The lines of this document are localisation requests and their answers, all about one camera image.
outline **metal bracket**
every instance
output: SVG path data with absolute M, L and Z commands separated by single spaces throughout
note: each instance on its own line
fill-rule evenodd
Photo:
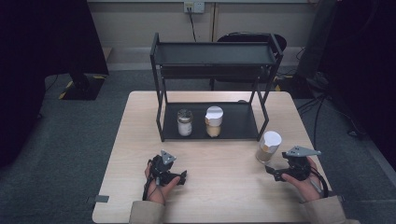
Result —
M 291 150 L 287 151 L 286 155 L 292 157 L 306 157 L 306 156 L 321 155 L 321 152 L 307 147 L 295 146 Z
M 172 156 L 165 150 L 161 150 L 161 156 L 163 157 L 163 164 L 167 165 L 168 163 L 171 163 L 172 161 L 176 160 L 176 157 Z

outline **shelf rack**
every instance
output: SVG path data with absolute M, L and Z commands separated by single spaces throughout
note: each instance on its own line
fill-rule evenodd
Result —
M 265 101 L 271 90 L 283 52 L 274 35 L 269 34 L 268 42 L 160 42 L 156 33 L 151 46 L 150 60 L 158 97 L 157 126 L 162 141 L 165 139 L 247 139 L 260 141 L 269 118 Z M 269 73 L 264 95 L 259 90 L 259 79 Z M 254 79 L 249 101 L 239 102 L 169 102 L 166 94 L 166 79 L 197 78 L 238 78 Z M 257 92 L 265 121 L 258 132 L 251 103 Z M 161 113 L 165 99 L 163 126 Z M 205 113 L 212 106 L 220 106 L 224 111 L 221 133 L 212 138 L 206 134 Z M 181 136 L 177 130 L 177 111 L 188 108 L 194 116 L 192 133 Z

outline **black chair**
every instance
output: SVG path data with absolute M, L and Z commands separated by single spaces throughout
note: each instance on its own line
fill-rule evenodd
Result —
M 265 33 L 250 33 L 250 32 L 236 32 L 230 33 L 228 35 L 222 36 L 218 42 L 268 42 L 269 41 L 269 34 Z M 279 47 L 285 50 L 287 46 L 286 39 L 281 35 L 274 35 Z M 269 77 L 269 70 L 264 68 L 262 70 L 263 74 L 259 79 L 259 83 L 267 83 Z M 213 91 L 215 89 L 215 81 L 218 82 L 240 82 L 240 83 L 254 83 L 254 79 L 246 78 L 246 77 L 239 77 L 239 78 L 211 78 L 210 79 L 210 89 Z

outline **lower shelf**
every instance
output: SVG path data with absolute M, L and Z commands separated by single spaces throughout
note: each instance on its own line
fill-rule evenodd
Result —
M 221 132 L 218 137 L 210 137 L 206 133 L 205 115 L 210 106 L 219 106 L 223 110 Z M 181 136 L 177 129 L 177 111 L 189 109 L 193 114 L 192 133 Z M 211 103 L 168 103 L 163 120 L 164 139 L 247 139 L 258 137 L 256 120 L 251 104 L 246 102 L 211 102 Z

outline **hand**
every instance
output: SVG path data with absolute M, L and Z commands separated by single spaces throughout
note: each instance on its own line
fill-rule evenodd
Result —
M 149 169 L 151 167 L 151 162 L 148 163 L 148 167 L 145 170 L 146 178 L 149 177 Z M 157 186 L 155 184 L 155 180 L 152 180 L 149 183 L 148 187 L 148 201 L 152 201 L 155 203 L 161 203 L 165 205 L 166 198 L 169 192 L 177 185 L 178 181 L 180 180 L 180 176 L 177 176 L 169 182 L 166 186 Z
M 317 165 L 314 163 L 314 161 L 312 161 L 312 159 L 309 157 L 307 158 L 311 167 L 317 169 Z M 297 180 L 296 178 L 287 174 L 282 174 L 282 178 L 285 179 L 287 182 L 291 183 L 294 187 L 296 187 L 297 190 L 300 191 L 300 194 L 303 196 L 306 202 L 320 199 L 320 194 L 311 183 L 311 181 L 314 181 L 314 183 L 316 183 L 317 186 L 320 186 L 320 181 L 318 177 L 313 175 L 312 173 L 309 175 L 307 179 L 303 181 Z

